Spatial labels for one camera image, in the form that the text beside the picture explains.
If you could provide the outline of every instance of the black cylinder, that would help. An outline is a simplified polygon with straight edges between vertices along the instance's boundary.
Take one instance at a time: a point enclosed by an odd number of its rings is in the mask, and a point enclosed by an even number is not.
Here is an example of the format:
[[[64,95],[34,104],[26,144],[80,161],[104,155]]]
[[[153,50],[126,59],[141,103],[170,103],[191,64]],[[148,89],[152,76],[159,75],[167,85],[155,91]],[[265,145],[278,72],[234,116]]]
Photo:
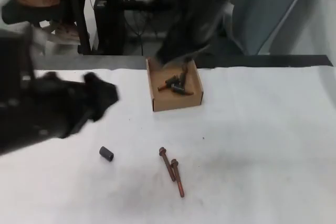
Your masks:
[[[99,154],[108,161],[112,161],[114,158],[114,154],[106,149],[104,146],[100,148]]]

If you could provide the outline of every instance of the motion blur arm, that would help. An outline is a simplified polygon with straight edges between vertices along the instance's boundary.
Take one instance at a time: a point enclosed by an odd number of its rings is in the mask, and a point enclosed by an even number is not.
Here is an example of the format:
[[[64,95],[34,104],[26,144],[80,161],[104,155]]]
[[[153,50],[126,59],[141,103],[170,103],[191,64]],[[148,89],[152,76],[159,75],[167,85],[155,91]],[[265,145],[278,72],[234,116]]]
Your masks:
[[[64,81],[54,72],[36,78],[31,37],[31,29],[23,35],[0,30],[0,154],[76,134],[118,101],[116,87],[94,73],[84,82]]]

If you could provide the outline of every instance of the white tablecloth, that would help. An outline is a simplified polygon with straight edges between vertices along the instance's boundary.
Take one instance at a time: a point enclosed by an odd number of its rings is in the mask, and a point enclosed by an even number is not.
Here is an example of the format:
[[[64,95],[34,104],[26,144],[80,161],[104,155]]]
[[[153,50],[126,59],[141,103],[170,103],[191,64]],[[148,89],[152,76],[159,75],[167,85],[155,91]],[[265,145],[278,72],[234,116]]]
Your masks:
[[[333,68],[200,70],[202,106],[159,113],[146,71],[95,72],[120,102],[78,135],[0,157],[0,223],[335,224]]]

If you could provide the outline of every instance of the gray panel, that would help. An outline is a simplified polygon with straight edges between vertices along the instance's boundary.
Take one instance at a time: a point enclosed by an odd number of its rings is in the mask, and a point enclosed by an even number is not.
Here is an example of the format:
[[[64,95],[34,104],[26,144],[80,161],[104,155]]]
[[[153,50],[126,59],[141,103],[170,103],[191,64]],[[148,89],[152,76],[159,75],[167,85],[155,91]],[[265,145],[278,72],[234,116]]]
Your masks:
[[[245,54],[255,55],[294,0],[236,0],[233,34]]]

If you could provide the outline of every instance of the black socket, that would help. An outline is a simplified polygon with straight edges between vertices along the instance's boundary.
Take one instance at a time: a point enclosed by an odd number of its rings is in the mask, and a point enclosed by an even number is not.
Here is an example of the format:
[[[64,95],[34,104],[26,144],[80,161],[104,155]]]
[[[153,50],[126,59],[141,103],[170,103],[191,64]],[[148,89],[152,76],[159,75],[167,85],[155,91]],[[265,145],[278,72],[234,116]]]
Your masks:
[[[114,158],[114,154],[106,149],[104,146],[100,148],[99,154],[104,157],[107,161],[112,161]]]
[[[165,81],[166,83],[166,86],[167,87],[170,87],[172,84],[176,84],[176,83],[179,83],[180,80],[178,78],[178,76],[173,76],[172,78],[169,78],[168,80]]]

